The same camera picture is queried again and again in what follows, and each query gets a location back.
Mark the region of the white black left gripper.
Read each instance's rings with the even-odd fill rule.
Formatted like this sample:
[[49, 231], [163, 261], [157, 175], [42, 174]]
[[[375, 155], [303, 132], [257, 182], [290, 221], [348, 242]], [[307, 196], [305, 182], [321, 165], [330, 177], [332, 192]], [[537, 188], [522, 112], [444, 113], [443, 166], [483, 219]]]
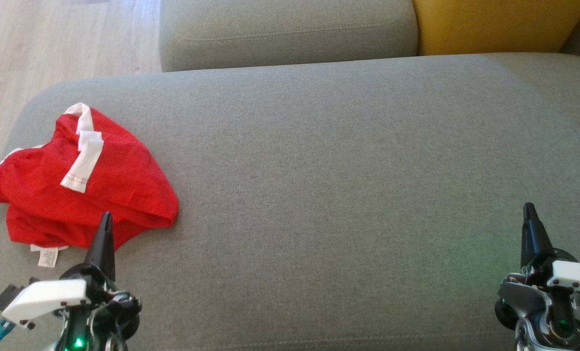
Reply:
[[2, 317], [22, 322], [58, 312], [90, 325], [138, 325], [142, 304], [116, 286], [113, 221], [102, 214], [84, 264], [70, 268], [58, 280], [38, 280], [20, 290], [2, 310]]

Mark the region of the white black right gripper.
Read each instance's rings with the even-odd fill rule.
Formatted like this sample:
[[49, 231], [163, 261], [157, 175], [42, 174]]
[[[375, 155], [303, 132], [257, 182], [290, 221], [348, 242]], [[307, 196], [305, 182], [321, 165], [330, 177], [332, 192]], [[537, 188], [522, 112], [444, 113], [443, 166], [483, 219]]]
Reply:
[[574, 320], [580, 307], [580, 262], [554, 249], [535, 205], [522, 208], [521, 271], [502, 280], [498, 320]]

